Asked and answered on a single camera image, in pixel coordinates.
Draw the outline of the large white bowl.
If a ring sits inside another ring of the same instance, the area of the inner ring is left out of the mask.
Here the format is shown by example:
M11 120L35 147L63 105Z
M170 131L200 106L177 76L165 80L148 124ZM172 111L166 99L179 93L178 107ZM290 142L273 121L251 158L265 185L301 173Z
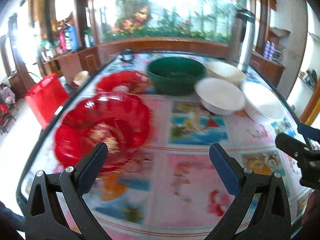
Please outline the large white bowl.
M241 85L241 90L247 100L245 112L259 124L270 124L284 117L284 107L278 97L265 86L246 82Z

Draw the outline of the small white bowl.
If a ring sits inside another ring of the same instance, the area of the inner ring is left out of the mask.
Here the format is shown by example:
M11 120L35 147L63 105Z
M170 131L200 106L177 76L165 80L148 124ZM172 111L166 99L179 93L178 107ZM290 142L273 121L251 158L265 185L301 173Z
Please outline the small white bowl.
M234 84L213 77L206 77L194 85L203 107L217 115L230 115L244 109L246 99Z

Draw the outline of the cream plastic bowl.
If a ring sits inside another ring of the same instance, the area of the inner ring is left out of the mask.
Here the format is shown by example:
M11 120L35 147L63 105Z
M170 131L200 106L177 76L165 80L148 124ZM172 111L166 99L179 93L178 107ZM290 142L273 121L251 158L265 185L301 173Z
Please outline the cream plastic bowl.
M216 77L228 81L236 86L241 85L245 80L245 74L235 66L220 61L213 61L205 65L207 73L211 77Z

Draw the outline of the red scalloped plate front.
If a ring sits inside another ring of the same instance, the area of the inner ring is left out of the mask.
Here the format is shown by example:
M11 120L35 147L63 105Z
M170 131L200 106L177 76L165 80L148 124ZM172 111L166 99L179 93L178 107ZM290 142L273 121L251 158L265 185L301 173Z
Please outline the red scalloped plate front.
M54 154L63 167L75 166L96 144L107 145L100 174L121 169L139 153L152 130L152 111L140 96L100 93L81 100L54 135Z

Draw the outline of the red scalloped plate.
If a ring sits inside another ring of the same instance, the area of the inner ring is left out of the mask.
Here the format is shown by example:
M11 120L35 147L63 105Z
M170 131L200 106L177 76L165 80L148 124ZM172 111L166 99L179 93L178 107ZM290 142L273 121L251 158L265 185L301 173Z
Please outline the red scalloped plate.
M125 70L103 77L96 85L95 92L124 91L138 94L151 86L151 80L136 70Z
M96 144L107 145L100 174L121 169L139 153L152 130L152 111L140 96L100 93L81 100L54 135L54 154L63 167L75 166Z

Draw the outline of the dark green plastic basin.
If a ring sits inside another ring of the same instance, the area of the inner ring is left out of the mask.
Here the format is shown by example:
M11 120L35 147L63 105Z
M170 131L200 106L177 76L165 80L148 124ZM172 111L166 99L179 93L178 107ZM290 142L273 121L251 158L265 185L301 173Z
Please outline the dark green plastic basin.
M146 73L158 94L185 96L194 92L194 85L205 77L206 68L186 57L163 57L152 61Z

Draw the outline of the stacked bowls on stool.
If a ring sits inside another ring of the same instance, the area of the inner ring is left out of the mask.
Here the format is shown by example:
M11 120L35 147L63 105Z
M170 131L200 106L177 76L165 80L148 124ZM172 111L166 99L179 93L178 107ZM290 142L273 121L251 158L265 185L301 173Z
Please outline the stacked bowls on stool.
M72 88L78 88L83 85L87 79L89 78L90 74L88 71L83 70L76 74L76 76L72 80Z

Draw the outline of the purple spray cans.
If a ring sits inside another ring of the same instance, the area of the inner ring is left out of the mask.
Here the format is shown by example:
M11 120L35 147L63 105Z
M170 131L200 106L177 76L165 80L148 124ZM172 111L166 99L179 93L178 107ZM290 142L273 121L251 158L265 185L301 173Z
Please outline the purple spray cans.
M263 57L265 59L267 59L268 61L272 61L273 56L274 56L274 52L275 52L274 43L272 43L270 41L266 41L264 51L263 51Z

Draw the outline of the floral fruit tablecloth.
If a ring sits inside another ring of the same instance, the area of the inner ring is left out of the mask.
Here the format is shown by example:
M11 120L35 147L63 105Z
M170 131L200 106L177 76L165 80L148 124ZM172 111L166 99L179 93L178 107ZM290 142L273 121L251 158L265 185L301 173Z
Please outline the floral fruit tablecloth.
M100 177L84 200L113 239L204 239L233 201L209 159L217 142L242 167L279 172L293 224L299 222L310 190L300 185L294 159L274 140L298 140L297 117L285 103L284 116L260 124L245 111L215 115L197 95L171 97L153 89L140 95L151 111L151 133L130 162Z

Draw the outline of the stainless steel thermos jug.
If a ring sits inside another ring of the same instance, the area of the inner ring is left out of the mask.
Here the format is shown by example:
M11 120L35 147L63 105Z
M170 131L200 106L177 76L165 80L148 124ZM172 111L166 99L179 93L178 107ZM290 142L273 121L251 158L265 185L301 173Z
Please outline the stainless steel thermos jug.
M247 9L238 9L232 26L226 62L244 73L247 72L251 58L254 33L255 15Z

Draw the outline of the red shopping bag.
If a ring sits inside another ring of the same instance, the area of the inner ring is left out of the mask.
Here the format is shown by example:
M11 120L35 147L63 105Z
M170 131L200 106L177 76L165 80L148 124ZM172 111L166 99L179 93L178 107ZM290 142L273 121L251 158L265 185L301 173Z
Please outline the red shopping bag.
M65 103L68 97L57 74L54 73L45 76L35 84L25 95L25 100L42 129L45 129L56 110Z

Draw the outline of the wooden sideboard cabinet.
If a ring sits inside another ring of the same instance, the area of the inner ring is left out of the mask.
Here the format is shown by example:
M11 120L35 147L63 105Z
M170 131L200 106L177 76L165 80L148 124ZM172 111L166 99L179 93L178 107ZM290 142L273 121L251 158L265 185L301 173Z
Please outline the wooden sideboard cabinet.
M47 62L38 63L42 76L56 73L70 84L80 71L95 73L121 50L130 48L134 53L151 51L178 51L209 55L225 59L229 46L224 43L178 37L145 37L105 42L79 52L66 53Z

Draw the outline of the pink thermos flask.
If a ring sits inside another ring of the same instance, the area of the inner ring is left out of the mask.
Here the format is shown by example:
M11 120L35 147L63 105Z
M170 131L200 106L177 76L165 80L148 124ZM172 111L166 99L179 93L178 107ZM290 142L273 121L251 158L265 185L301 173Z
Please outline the pink thermos flask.
M58 38L59 38L60 47L61 47L62 51L66 52L67 51L67 49L66 49L66 41L65 41L65 36L64 36L63 29L59 30Z

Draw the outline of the blue thermos flask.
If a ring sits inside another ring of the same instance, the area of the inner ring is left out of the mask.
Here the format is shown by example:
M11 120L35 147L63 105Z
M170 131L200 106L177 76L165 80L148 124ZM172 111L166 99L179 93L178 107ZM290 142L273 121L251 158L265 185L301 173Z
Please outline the blue thermos flask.
M78 37L76 33L76 28L74 25L68 25L66 28L66 32L69 35L69 40L71 43L71 50L77 50L79 47Z

